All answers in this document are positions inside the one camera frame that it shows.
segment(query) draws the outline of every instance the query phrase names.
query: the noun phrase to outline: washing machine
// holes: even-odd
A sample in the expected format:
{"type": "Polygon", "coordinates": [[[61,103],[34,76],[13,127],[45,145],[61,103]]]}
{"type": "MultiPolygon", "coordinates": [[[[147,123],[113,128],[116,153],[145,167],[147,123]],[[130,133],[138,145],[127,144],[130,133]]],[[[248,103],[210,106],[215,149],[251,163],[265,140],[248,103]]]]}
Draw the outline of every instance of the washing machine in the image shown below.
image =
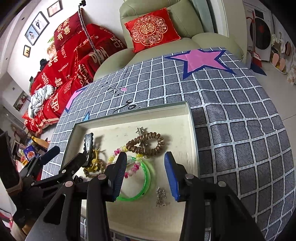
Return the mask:
{"type": "Polygon", "coordinates": [[[244,0],[244,8],[247,21],[248,50],[253,49],[253,13],[255,16],[256,43],[255,52],[261,60],[269,61],[271,52],[271,31],[273,29],[272,16],[261,2],[256,0],[244,0]]]}

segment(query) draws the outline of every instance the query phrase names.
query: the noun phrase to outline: washing machine door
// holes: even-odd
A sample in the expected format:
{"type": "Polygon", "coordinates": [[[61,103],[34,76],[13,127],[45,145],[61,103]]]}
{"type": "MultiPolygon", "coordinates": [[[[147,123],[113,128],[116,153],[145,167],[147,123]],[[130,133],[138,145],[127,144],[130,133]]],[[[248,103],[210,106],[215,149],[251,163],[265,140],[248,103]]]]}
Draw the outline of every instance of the washing machine door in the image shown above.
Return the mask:
{"type": "MultiPolygon", "coordinates": [[[[267,49],[271,42],[271,33],[266,22],[261,18],[255,18],[256,26],[256,47],[258,49],[267,49]]],[[[250,26],[250,35],[253,40],[253,25],[250,26]]]]}

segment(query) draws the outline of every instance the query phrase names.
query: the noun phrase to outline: red blanket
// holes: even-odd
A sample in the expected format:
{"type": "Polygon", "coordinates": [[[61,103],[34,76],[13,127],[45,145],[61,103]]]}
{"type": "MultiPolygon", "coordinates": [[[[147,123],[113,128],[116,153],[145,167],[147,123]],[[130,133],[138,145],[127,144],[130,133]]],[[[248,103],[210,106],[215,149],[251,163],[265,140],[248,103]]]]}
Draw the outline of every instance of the red blanket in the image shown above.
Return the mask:
{"type": "MultiPolygon", "coordinates": [[[[105,28],[89,24],[87,30],[102,60],[125,48],[120,40],[105,28]]],[[[101,64],[83,31],[69,39],[35,77],[31,95],[47,84],[57,89],[43,103],[37,116],[33,119],[24,117],[28,130],[40,134],[46,126],[57,123],[72,94],[93,82],[101,64]]]]}

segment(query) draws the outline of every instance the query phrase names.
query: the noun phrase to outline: white blanket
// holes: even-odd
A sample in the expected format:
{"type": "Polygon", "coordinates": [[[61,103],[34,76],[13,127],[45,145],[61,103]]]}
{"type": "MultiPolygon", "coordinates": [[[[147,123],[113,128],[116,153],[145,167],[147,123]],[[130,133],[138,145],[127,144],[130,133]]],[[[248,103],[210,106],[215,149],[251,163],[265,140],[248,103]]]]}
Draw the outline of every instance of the white blanket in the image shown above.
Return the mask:
{"type": "Polygon", "coordinates": [[[33,118],[37,115],[38,111],[41,109],[43,102],[47,100],[51,95],[53,95],[55,87],[52,85],[46,85],[38,90],[31,97],[31,103],[28,108],[28,116],[33,118]]]}

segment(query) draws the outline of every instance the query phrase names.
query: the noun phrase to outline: gray grid tablecloth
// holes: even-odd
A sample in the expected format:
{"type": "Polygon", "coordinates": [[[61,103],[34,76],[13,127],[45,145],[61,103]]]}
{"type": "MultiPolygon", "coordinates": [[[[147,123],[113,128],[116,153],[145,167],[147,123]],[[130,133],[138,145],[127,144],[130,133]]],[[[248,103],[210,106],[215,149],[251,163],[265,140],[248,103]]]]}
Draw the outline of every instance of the gray grid tablecloth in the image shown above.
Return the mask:
{"type": "Polygon", "coordinates": [[[58,145],[61,153],[44,166],[42,179],[58,173],[75,123],[188,101],[201,178],[224,180],[265,239],[273,240],[291,217],[295,198],[292,151],[275,106],[250,70],[228,51],[220,61],[235,75],[206,67],[183,79],[184,63],[165,57],[126,67],[86,86],[57,124],[50,148],[58,145]]]}

